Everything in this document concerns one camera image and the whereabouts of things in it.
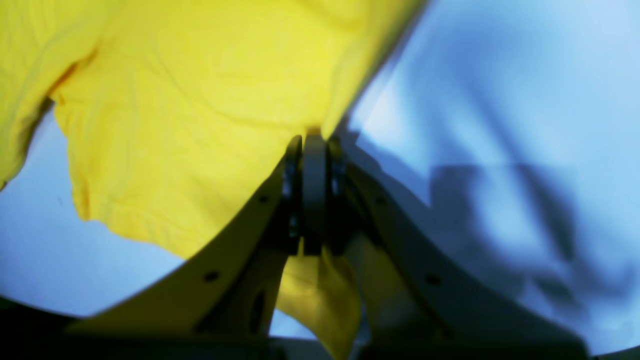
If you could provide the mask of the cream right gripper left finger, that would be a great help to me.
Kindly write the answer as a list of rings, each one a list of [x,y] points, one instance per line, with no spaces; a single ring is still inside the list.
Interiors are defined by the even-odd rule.
[[[80,337],[265,337],[301,235],[303,139],[215,239],[155,284],[74,323]]]

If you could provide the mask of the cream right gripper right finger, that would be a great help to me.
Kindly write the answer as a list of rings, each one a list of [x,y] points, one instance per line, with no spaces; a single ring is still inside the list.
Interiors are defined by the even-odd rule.
[[[373,346],[581,346],[462,271],[327,141],[327,244],[360,283]]]

